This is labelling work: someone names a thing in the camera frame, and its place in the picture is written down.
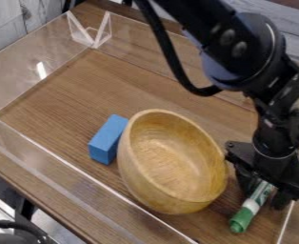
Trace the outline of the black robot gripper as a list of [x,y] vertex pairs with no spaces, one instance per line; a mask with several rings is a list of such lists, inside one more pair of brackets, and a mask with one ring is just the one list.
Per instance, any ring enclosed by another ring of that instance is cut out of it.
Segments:
[[264,180],[278,189],[270,206],[281,211],[290,201],[299,200],[299,152],[288,129],[260,118],[252,142],[228,141],[225,146],[244,195],[249,196]]

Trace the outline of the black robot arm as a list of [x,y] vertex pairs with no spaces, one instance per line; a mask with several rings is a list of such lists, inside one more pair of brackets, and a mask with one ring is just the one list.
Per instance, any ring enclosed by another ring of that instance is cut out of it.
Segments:
[[299,66],[285,52],[285,38],[265,16],[237,11],[224,0],[153,2],[180,23],[210,80],[202,88],[189,81],[160,18],[144,4],[142,12],[184,89],[198,96],[242,92],[253,101],[253,138],[226,143],[226,159],[246,193],[260,179],[277,188],[272,205],[280,210],[299,200]]

